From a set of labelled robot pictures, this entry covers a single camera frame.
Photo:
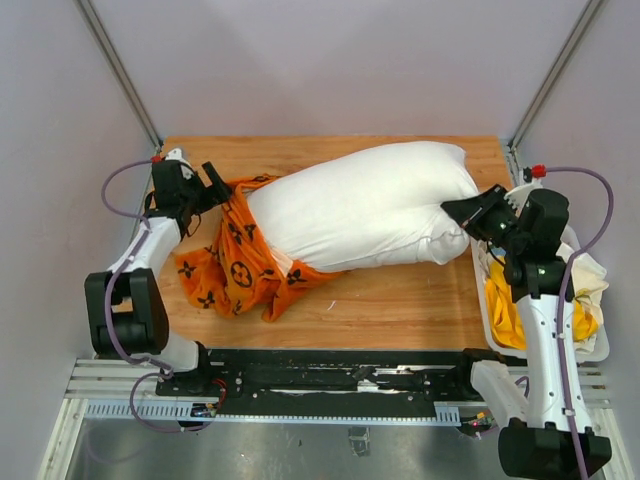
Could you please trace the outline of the white pillow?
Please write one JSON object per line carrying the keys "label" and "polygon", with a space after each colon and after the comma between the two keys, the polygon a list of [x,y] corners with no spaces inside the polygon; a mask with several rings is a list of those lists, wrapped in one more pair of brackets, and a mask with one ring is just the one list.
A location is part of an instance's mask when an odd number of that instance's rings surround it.
{"label": "white pillow", "polygon": [[279,178],[248,205],[285,273],[296,261],[321,273],[445,265],[469,245],[441,207],[478,194],[465,160],[449,143],[386,144]]}

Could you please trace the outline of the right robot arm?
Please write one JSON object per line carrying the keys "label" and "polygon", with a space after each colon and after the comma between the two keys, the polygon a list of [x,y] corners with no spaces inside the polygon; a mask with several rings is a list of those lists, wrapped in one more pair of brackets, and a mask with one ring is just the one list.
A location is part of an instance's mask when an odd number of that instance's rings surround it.
{"label": "right robot arm", "polygon": [[516,206],[496,185],[442,209],[475,240],[503,249],[526,340],[529,392],[523,394],[507,366],[482,359],[453,375],[455,392],[486,402],[500,428],[498,455],[504,473],[525,479],[588,479],[612,456],[597,435],[584,403],[573,346],[571,268],[558,255],[569,202],[535,188]]}

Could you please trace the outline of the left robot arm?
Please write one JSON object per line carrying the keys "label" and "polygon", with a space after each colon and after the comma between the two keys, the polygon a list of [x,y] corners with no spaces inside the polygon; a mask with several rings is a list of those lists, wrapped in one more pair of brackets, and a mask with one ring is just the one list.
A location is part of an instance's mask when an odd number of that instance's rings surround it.
{"label": "left robot arm", "polygon": [[[116,175],[142,165],[151,167],[153,190],[142,212],[116,208],[107,199],[107,188]],[[207,393],[214,371],[200,362],[202,346],[171,331],[157,283],[172,251],[191,235],[193,218],[222,205],[231,187],[214,166],[206,162],[200,173],[184,159],[169,156],[125,165],[111,174],[101,188],[101,200],[112,213],[134,219],[133,240],[107,270],[91,273],[84,282],[91,343],[94,351],[139,365],[149,363],[164,374],[179,374],[179,383],[190,394]]]}

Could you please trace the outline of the orange patterned pillowcase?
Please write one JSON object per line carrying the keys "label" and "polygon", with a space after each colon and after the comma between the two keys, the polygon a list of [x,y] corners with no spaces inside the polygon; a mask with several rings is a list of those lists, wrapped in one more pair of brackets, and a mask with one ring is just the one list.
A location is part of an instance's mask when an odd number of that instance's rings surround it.
{"label": "orange patterned pillowcase", "polygon": [[249,209],[249,195],[273,183],[272,175],[229,182],[229,201],[222,204],[220,227],[212,243],[176,254],[174,264],[188,301],[235,317],[263,306],[261,318],[274,322],[309,291],[341,276],[321,273],[302,261],[276,260]]}

